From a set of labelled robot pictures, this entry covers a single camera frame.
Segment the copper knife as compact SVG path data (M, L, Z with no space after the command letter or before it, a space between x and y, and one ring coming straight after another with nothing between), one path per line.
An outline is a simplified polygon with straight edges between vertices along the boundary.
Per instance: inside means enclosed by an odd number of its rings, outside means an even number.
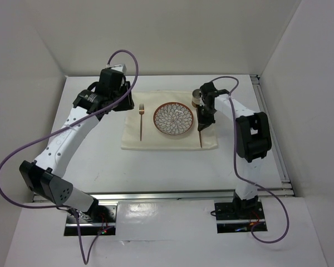
M201 131L199 131L199 142L200 142L200 147L203 148L203 137Z

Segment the copper fork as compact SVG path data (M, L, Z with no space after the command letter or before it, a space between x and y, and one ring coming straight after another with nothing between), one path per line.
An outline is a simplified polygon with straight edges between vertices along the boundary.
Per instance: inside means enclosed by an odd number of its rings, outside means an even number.
M140 141L142 141L143 137L143 115L145 113L144 104L139 104L139 115L140 115Z

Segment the metal cup with cork base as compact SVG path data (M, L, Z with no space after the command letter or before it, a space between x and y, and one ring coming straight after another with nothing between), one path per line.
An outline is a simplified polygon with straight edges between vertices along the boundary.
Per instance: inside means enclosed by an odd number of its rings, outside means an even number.
M195 108L202 105L202 94L200 89L195 89L192 92L191 104Z

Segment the patterned ceramic plate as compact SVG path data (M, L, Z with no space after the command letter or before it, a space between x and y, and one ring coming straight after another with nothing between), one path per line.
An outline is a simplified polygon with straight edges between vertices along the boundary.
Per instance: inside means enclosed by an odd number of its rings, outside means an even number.
M153 115L154 126L163 134L178 136L187 133L193 123L191 109L180 102L167 102L160 105Z

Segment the cream cloth placemat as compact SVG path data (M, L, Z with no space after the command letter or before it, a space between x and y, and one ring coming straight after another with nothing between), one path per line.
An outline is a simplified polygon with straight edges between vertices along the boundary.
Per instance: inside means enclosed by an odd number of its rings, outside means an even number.
M218 147L213 126L199 132L197 111L188 91L134 92L134 110L127 112L124 150L196 151Z

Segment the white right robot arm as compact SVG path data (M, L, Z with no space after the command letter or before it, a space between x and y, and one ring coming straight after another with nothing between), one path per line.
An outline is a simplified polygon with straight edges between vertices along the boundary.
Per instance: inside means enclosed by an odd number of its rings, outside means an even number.
M233 121L234 172L239 182L227 212L244 219L257 210L261 165L272 147L268 116L248 109L232 98L228 90L217 90L212 81L198 89L193 103L197 107L199 133L215 123L216 112Z

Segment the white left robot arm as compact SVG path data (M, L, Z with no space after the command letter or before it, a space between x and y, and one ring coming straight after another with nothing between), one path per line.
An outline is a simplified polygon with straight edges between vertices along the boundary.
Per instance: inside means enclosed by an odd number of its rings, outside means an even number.
M113 105L114 111L133 109L131 95L116 103L130 88L125 73L123 64L101 70L99 80L81 91L74 100L65 123L67 130L55 136L32 162L24 161L19 167L31 191L55 205L78 210L79 216L87 222L108 219L110 212L99 205L98 199L75 188L63 176L82 141L106 114L97 114L96 111L108 105Z

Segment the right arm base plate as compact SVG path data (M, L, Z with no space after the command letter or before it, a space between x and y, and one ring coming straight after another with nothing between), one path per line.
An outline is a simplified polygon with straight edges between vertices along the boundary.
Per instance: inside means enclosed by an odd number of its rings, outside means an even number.
M216 218L217 233L246 233L254 227L254 231L267 231L267 224L262 203L255 208L237 213L231 202L217 202L210 212Z

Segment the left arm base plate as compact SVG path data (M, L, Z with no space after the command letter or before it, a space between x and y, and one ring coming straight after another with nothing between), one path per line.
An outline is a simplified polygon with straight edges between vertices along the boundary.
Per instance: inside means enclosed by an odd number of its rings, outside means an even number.
M114 236L116 234L116 217L118 203L116 201L102 201L99 205L104 209L98 212L93 219L81 211L77 211L82 236L96 236L102 231L101 236ZM64 236L78 236L77 222L69 211L66 216Z

